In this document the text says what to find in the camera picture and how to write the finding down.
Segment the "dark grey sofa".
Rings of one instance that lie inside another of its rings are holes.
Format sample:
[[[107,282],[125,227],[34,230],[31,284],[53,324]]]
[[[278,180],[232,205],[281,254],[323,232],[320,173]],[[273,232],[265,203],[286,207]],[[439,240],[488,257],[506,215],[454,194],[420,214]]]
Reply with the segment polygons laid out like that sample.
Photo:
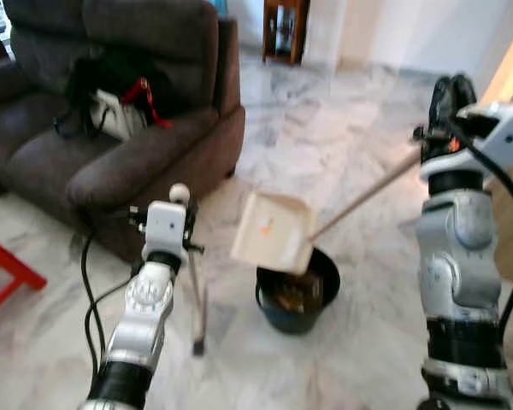
[[[124,261],[143,238],[121,219],[164,200],[193,198],[233,175],[244,144],[239,40],[209,0],[3,0],[10,57],[0,60],[0,194],[42,208]],[[164,126],[125,140],[92,136],[65,90],[77,60],[107,51],[150,59],[169,79],[152,87]]]

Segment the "cream long-handled dustpan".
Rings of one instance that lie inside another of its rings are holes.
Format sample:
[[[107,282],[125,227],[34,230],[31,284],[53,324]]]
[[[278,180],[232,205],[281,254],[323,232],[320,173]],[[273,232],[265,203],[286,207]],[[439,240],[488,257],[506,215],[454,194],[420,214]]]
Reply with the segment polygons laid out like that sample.
[[[299,196],[250,192],[240,214],[230,257],[257,268],[303,276],[314,254],[316,239],[420,164],[421,156],[420,148],[413,149],[321,225],[316,223],[316,211]]]

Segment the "brown wooden side table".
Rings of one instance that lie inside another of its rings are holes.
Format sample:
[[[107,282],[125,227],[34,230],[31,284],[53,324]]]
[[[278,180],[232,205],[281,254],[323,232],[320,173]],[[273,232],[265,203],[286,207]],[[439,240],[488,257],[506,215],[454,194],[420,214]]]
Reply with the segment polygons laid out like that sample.
[[[311,0],[264,0],[262,62],[297,66],[304,57]]]

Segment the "red stool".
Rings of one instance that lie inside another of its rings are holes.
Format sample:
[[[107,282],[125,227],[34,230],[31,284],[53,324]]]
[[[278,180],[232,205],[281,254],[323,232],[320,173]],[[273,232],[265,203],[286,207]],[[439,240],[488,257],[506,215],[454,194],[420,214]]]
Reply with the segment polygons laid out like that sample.
[[[48,285],[48,280],[45,277],[42,277],[40,273],[34,271],[2,245],[0,245],[0,270],[10,276],[10,281],[0,290],[0,306],[21,288],[42,290]]]

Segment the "purple-bristled broom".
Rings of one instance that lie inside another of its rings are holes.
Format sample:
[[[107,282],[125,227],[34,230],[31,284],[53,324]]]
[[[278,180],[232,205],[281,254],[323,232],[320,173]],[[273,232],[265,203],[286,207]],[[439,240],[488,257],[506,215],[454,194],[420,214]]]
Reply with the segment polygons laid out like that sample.
[[[186,206],[191,201],[192,195],[186,184],[174,184],[169,191],[170,201]],[[189,271],[192,298],[197,305],[195,313],[197,317],[194,321],[192,354],[197,358],[202,358],[206,353],[207,340],[207,289],[203,284],[198,272],[197,254],[195,251],[187,251],[189,262],[187,262],[187,271]]]

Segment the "black bucket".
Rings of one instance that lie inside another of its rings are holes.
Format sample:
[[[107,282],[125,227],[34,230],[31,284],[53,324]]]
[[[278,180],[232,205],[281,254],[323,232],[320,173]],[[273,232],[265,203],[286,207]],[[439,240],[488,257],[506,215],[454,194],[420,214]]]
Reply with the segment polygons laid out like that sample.
[[[339,269],[321,249],[312,250],[299,276],[265,268],[256,270],[254,297],[267,321],[281,333],[303,335],[315,327],[341,289]]]

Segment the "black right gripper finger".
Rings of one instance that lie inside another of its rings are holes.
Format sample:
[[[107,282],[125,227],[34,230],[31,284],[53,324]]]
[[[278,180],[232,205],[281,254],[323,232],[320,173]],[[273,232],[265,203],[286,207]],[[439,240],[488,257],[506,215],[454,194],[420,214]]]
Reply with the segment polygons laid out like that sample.
[[[444,124],[455,114],[455,91],[452,77],[440,77],[433,85],[431,97],[431,122]]]
[[[458,117],[458,114],[465,107],[471,106],[478,102],[478,94],[476,94],[475,85],[467,74],[459,73],[452,75],[452,119]]]

